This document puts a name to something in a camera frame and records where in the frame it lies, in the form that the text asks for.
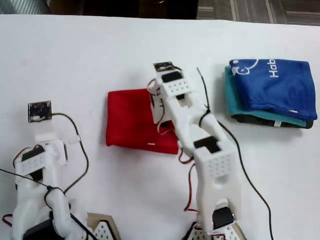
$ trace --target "white robot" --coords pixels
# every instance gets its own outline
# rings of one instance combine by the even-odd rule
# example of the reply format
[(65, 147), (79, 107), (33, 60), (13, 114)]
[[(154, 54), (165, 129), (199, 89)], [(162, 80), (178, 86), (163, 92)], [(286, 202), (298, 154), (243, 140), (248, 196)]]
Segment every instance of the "white robot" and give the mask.
[[(179, 146), (194, 160), (196, 167), (196, 227), (202, 229), (206, 239), (219, 235), (229, 239), (226, 236), (234, 229), (241, 209), (235, 169), (237, 149), (210, 113), (209, 106), (199, 100), (192, 81), (180, 68), (171, 62), (156, 63), (154, 67), (157, 77), (151, 81), (153, 86), (148, 87), (153, 121), (158, 127), (165, 121), (173, 122)], [(67, 200), (65, 193), (70, 188), (60, 189), (60, 167), (67, 163), (67, 153), (64, 142), (53, 131), (54, 114), (49, 101), (29, 104), (29, 122), (37, 145), (24, 149), (13, 163), (17, 174), (17, 206), (13, 213), (12, 238), (99, 239), (87, 226), (87, 212), (76, 200)], [(70, 120), (81, 143), (77, 127)]]

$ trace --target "small circuit board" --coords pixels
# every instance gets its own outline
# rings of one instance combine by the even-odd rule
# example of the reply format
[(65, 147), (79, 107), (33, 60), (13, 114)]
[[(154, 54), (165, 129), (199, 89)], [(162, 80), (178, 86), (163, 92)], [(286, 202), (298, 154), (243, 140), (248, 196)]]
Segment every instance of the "small circuit board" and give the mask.
[(157, 72), (169, 71), (169, 70), (175, 69), (175, 66), (172, 64), (171, 61), (154, 63), (153, 66)]
[(51, 120), (51, 101), (33, 102), (28, 104), (28, 122), (41, 122)]

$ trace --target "black cable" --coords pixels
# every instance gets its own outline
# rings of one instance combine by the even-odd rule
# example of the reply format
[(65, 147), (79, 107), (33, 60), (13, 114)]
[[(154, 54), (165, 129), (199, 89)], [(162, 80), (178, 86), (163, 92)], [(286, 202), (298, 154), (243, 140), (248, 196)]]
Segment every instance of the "black cable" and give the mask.
[(207, 86), (206, 86), (204, 77), (202, 76), (199, 68), (197, 67), (196, 69), (197, 69), (198, 73), (200, 74), (200, 77), (201, 77), (201, 80), (202, 80), (202, 83), (203, 83), (203, 87), (204, 87), (205, 98), (206, 98), (206, 111), (205, 111), (205, 113), (200, 117), (199, 124), (198, 124), (199, 127), (201, 128), (202, 120), (205, 118), (205, 116), (207, 116), (209, 113), (211, 113), (211, 110), (210, 110), (210, 104), (209, 104)]
[(0, 171), (5, 172), (5, 173), (7, 173), (7, 174), (15, 175), (15, 176), (18, 176), (18, 177), (21, 177), (21, 178), (24, 178), (24, 179), (28, 179), (28, 180), (30, 180), (30, 181), (33, 181), (33, 182), (37, 183), (37, 184), (41, 184), (41, 185), (45, 186), (46, 188), (48, 187), (47, 185), (43, 184), (42, 182), (33, 180), (32, 178), (28, 178), (28, 177), (26, 177), (26, 176), (22, 176), (22, 175), (20, 175), (20, 174), (10, 172), (10, 171), (4, 170), (4, 169), (2, 169), (2, 168), (0, 168)]
[[(205, 112), (205, 114), (200, 118), (200, 121), (199, 121), (199, 127), (201, 127), (201, 121), (202, 119), (210, 113), (210, 106), (209, 106), (209, 99), (208, 99), (208, 93), (207, 93), (207, 86), (206, 86), (206, 83), (205, 83), (205, 80), (202, 76), (202, 74), (200, 73), (199, 69), (196, 68), (201, 76), (201, 79), (202, 79), (202, 82), (203, 82), (203, 86), (204, 86), (204, 91), (205, 91), (205, 97), (206, 97), (206, 103), (207, 103), (207, 111)], [(271, 240), (274, 240), (274, 236), (273, 236), (273, 233), (272, 233), (272, 223), (271, 223), (271, 208), (269, 206), (269, 204), (267, 203), (267, 201), (264, 199), (264, 197), (261, 195), (261, 193), (257, 190), (257, 188), (255, 187), (255, 185), (252, 183), (252, 181), (250, 180), (248, 174), (247, 174), (247, 171), (245, 169), (245, 166), (244, 166), (244, 163), (242, 161), (242, 157), (241, 157), (241, 151), (240, 151), (240, 146), (239, 146), (239, 143), (238, 143), (238, 140), (236, 139), (236, 137), (232, 134), (232, 132), (227, 129), (221, 122), (218, 121), (218, 123), (220, 124), (220, 126), (231, 136), (231, 138), (234, 140), (235, 144), (236, 144), (236, 147), (238, 149), (238, 155), (239, 155), (239, 159), (240, 159), (240, 164), (241, 164), (241, 167), (242, 167), (242, 170), (244, 172), (244, 175), (246, 177), (246, 179), (248, 180), (249, 184), (251, 185), (251, 187), (253, 188), (253, 190), (256, 192), (256, 194), (258, 194), (258, 196), (261, 198), (261, 200), (264, 202), (264, 204), (266, 205), (266, 207), (268, 208), (268, 214), (269, 214), (269, 231), (270, 231), (270, 237), (271, 237)]]
[[(68, 116), (67, 114), (61, 113), (61, 112), (52, 113), (52, 115), (53, 115), (53, 116), (55, 116), (55, 115), (60, 115), (60, 116), (64, 116), (64, 117), (66, 117), (67, 119), (69, 119), (70, 122), (72, 123), (73, 127), (74, 127), (75, 133), (80, 137), (79, 131), (78, 131), (78, 128), (77, 128), (77, 125), (76, 125), (76, 123), (74, 122), (74, 120), (73, 120), (70, 116)], [(89, 158), (88, 158), (88, 155), (87, 155), (87, 153), (86, 153), (86, 151), (85, 151), (85, 148), (84, 148), (84, 145), (83, 145), (83, 143), (82, 143), (81, 137), (80, 137), (80, 141), (79, 141), (79, 142), (80, 142), (80, 146), (81, 146), (82, 152), (83, 152), (84, 157), (85, 157), (85, 160), (86, 160), (86, 168), (85, 168), (84, 173), (83, 173), (80, 177), (78, 177), (72, 184), (70, 184), (70, 185), (63, 191), (64, 194), (66, 194), (77, 182), (79, 182), (79, 181), (87, 174), (88, 169), (89, 169)]]
[(95, 235), (94, 235), (92, 232), (90, 232), (89, 229), (86, 228), (86, 226), (84, 226), (84, 225), (82, 224), (82, 222), (80, 222), (72, 213), (70, 213), (70, 215), (71, 215), (71, 218), (76, 222), (76, 224), (78, 224), (79, 227), (81, 227), (81, 228), (86, 232), (86, 234), (88, 234), (88, 235), (89, 235), (90, 237), (92, 237), (94, 240), (98, 240), (98, 239), (95, 237)]
[(204, 87), (204, 92), (205, 92), (205, 98), (206, 98), (206, 107), (208, 109), (210, 109), (210, 105), (209, 105), (209, 98), (208, 98), (208, 92), (207, 92), (207, 86), (206, 86), (206, 83), (205, 83), (205, 79), (204, 79), (204, 76), (202, 76), (199, 68), (197, 67), (196, 68), (198, 73), (200, 74), (200, 77), (201, 77), (201, 80), (202, 80), (202, 83), (203, 83), (203, 87)]
[(221, 122), (218, 121), (218, 123), (220, 124), (220, 126), (232, 137), (232, 139), (234, 140), (236, 147), (238, 149), (238, 154), (239, 154), (239, 159), (240, 159), (240, 164), (242, 167), (242, 170), (244, 172), (244, 175), (246, 177), (246, 179), (248, 180), (249, 184), (251, 185), (251, 187), (253, 188), (253, 190), (256, 192), (256, 194), (258, 194), (258, 196), (261, 198), (261, 200), (264, 202), (264, 204), (266, 205), (266, 207), (268, 208), (268, 213), (269, 213), (269, 231), (270, 231), (270, 237), (272, 240), (274, 240), (274, 236), (272, 233), (272, 224), (271, 224), (271, 209), (269, 204), (267, 203), (267, 201), (264, 199), (264, 197), (261, 195), (261, 193), (256, 189), (255, 185), (251, 182), (247, 171), (245, 169), (244, 163), (242, 161), (242, 157), (241, 157), (241, 152), (240, 152), (240, 146), (238, 143), (238, 140), (236, 139), (236, 137), (231, 133), (231, 131), (229, 129), (227, 129)]

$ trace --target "red fabric pouch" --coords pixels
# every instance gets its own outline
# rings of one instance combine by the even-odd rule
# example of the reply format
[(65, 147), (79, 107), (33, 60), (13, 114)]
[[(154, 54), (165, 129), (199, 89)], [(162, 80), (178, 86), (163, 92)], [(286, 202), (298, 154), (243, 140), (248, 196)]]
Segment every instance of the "red fabric pouch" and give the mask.
[[(173, 128), (160, 127), (160, 132)], [(106, 145), (117, 145), (158, 153), (177, 154), (178, 139), (173, 131), (157, 132), (147, 89), (111, 91), (108, 93)]]

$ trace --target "blue fabric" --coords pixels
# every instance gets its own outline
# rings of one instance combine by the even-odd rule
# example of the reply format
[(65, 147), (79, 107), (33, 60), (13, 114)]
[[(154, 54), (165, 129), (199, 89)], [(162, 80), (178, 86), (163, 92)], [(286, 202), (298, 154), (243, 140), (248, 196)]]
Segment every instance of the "blue fabric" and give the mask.
[(229, 62), (247, 110), (316, 120), (316, 94), (309, 63), (284, 59), (239, 59)]
[(307, 125), (306, 121), (304, 120), (300, 120), (300, 119), (289, 117), (289, 116), (284, 116), (274, 112), (269, 112), (265, 110), (251, 110), (251, 111), (246, 110), (244, 105), (242, 104), (240, 95), (238, 93), (235, 79), (231, 71), (231, 67), (226, 66), (224, 68), (224, 72), (225, 72), (226, 106), (227, 106), (228, 112), (231, 115), (237, 115), (237, 114), (252, 115), (261, 119), (285, 122), (285, 123), (295, 124), (301, 127), (305, 127)]

